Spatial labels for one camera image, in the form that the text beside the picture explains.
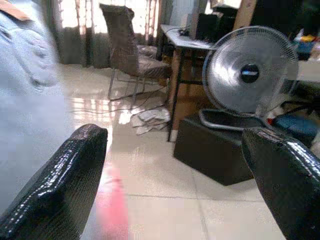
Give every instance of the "reflective floor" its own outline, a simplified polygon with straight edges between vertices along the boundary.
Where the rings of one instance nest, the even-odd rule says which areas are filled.
[[[94,123],[108,129],[107,161],[122,178],[134,240],[284,240],[254,180],[223,186],[172,157],[166,129],[137,136],[130,124],[131,99],[110,102],[111,69],[60,65],[74,128]],[[119,74],[120,79],[128,78]],[[136,105],[159,85],[147,85]],[[133,90],[117,81],[114,95]],[[141,106],[165,98],[158,91]]]

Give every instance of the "electric fan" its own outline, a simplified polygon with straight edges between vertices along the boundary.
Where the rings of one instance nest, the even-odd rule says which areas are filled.
[[[205,92],[220,110],[200,110],[202,124],[235,131],[265,126],[266,114],[294,88],[298,68],[298,56],[281,32],[264,26],[230,32],[203,65]]]

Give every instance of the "fan base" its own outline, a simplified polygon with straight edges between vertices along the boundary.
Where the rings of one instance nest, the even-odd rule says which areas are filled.
[[[264,122],[257,117],[236,116],[222,110],[201,109],[201,123],[210,129],[243,131],[246,128],[265,127]]]

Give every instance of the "black box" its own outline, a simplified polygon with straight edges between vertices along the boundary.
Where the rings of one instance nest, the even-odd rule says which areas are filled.
[[[223,185],[253,178],[242,154],[242,132],[202,125],[199,115],[179,124],[173,156]]]

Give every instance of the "wooden desk leg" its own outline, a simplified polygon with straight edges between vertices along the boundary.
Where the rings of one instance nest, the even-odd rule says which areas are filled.
[[[168,133],[168,139],[167,139],[168,142],[170,142],[170,140],[171,140],[171,132],[172,132],[173,125],[174,125],[175,111],[176,111],[176,105],[177,105],[179,85],[180,85],[181,75],[182,75],[182,67],[184,65],[184,58],[185,58],[185,49],[182,48],[181,53],[180,53],[179,70],[178,70],[178,75],[176,78],[175,93],[174,93],[173,103],[172,103],[172,113],[171,113],[171,120],[170,120],[170,124],[169,124],[169,133]]]

